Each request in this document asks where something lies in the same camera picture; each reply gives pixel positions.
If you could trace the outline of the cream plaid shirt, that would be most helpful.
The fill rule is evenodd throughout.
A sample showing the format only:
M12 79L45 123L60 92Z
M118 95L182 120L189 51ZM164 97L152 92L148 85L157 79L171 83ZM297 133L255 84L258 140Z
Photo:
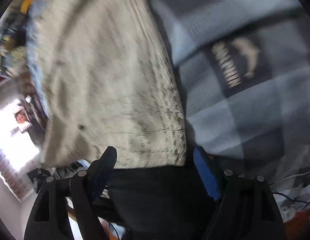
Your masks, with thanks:
M184 165L184 114L146 0L43 0L34 20L43 166L91 162L108 146L116 168Z

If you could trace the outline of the television screen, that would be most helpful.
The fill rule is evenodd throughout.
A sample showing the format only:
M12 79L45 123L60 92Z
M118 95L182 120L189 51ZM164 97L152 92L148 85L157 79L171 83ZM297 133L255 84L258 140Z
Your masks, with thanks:
M31 126L28 115L23 109L15 113L15 119L21 132L26 131Z

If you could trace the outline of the blue checkered bed sheet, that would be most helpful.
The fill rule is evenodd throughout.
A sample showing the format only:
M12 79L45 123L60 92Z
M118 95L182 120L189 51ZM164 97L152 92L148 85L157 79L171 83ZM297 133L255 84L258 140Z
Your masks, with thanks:
M178 89L186 157L200 146L222 167L270 182L309 172L310 17L299 1L146 2ZM34 52L42 5L31 10L29 53L49 117Z

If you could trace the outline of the pile of bedding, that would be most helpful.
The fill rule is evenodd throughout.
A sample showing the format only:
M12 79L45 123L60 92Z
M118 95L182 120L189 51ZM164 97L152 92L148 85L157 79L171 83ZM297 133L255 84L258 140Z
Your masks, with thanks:
M17 68L26 63L26 26L28 17L20 12L10 13L0 26L0 76L17 75Z

